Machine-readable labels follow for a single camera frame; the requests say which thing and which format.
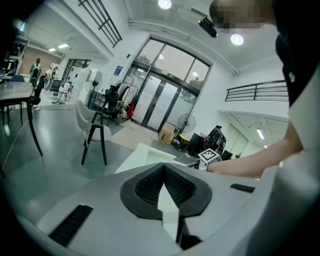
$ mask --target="black rubber pad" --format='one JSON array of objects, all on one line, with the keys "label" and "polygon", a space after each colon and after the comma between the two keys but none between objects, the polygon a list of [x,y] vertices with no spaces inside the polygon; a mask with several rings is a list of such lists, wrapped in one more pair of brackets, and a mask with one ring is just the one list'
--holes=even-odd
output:
[{"label": "black rubber pad", "polygon": [[243,192],[247,193],[253,193],[255,191],[255,187],[253,186],[246,186],[246,185],[241,185],[241,184],[232,184],[230,188],[235,189],[235,190],[240,190]]},{"label": "black rubber pad", "polygon": [[128,179],[120,189],[124,206],[139,218],[162,220],[158,210],[159,194],[165,185],[180,217],[200,215],[212,198],[210,186],[180,169],[159,163]]},{"label": "black rubber pad", "polygon": [[49,235],[49,237],[56,241],[58,244],[66,247],[72,238],[76,235],[80,227],[89,216],[92,207],[87,205],[78,205],[55,230]]}]

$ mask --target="ceiling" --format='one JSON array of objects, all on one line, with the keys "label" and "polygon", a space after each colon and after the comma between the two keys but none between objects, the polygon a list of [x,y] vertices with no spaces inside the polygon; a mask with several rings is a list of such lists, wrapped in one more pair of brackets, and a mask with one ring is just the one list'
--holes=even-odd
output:
[{"label": "ceiling", "polygon": [[[288,126],[287,119],[276,116],[224,111],[222,111],[222,114],[228,117],[232,124],[235,124],[234,122],[240,124],[254,140],[255,144],[262,148],[264,145],[270,146],[283,139]],[[260,138],[257,128],[262,131],[264,140]]]},{"label": "ceiling", "polygon": [[99,50],[58,13],[42,4],[25,23],[25,36],[36,46],[51,49],[55,54],[100,54]]},{"label": "ceiling", "polygon": [[206,46],[208,53],[222,56],[236,69],[276,54],[275,41],[278,33],[271,25],[264,25],[250,34],[242,34],[244,44],[241,46],[231,43],[230,34],[219,33],[217,38],[210,37],[199,26],[202,16],[197,12],[209,15],[212,0],[171,0],[172,7],[169,10],[161,9],[158,0],[124,1],[131,26],[147,30],[152,30],[153,27],[158,31],[168,31],[163,26],[175,29],[177,31],[172,34],[182,32],[187,35],[188,41],[191,42],[190,38],[200,41],[202,46]]}]

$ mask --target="person in green shirt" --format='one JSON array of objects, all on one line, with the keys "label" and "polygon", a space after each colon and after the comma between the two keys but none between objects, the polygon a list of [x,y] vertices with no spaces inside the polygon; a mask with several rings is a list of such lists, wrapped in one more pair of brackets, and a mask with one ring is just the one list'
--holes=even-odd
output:
[{"label": "person in green shirt", "polygon": [[32,78],[35,78],[38,81],[40,74],[41,74],[40,58],[37,58],[36,63],[31,66],[29,82],[31,83]]}]

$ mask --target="cardboard box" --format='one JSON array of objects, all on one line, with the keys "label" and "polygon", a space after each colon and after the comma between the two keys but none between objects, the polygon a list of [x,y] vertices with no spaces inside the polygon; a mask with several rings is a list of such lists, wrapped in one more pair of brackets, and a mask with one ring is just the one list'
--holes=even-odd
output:
[{"label": "cardboard box", "polygon": [[175,136],[175,126],[166,122],[159,132],[159,141],[163,144],[170,145]]}]

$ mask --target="sign on wall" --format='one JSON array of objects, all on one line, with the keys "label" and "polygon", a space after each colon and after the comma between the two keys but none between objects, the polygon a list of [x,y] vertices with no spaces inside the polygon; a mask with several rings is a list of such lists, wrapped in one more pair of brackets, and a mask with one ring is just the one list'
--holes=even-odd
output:
[{"label": "sign on wall", "polygon": [[123,69],[122,66],[117,66],[113,74],[118,77],[122,69]]}]

